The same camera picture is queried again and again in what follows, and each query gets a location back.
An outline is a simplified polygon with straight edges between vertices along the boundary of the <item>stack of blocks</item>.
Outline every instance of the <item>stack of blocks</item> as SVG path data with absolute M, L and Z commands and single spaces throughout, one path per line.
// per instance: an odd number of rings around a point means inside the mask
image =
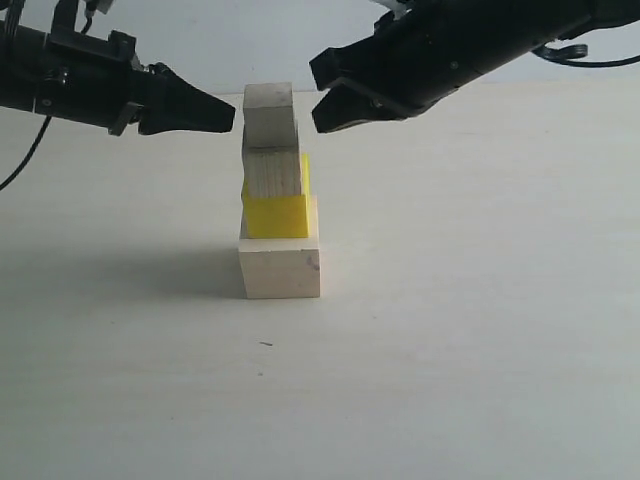
M 248 298 L 320 296 L 318 205 L 290 83 L 247 85 L 239 255 Z

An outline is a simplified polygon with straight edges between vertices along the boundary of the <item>yellow block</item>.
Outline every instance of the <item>yellow block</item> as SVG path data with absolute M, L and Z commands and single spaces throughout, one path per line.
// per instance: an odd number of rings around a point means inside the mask
M 252 198 L 247 182 L 242 187 L 242 203 L 249 238 L 308 238 L 311 234 L 309 206 L 311 176 L 309 156 L 302 155 L 302 195 Z

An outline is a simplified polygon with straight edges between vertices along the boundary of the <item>white table surface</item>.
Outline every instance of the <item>white table surface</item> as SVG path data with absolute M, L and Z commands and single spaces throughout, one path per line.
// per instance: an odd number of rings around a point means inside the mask
M 638 79 L 328 136 L 318 98 L 320 300 L 241 298 L 241 115 L 52 124 L 0 194 L 0 478 L 639 478 Z

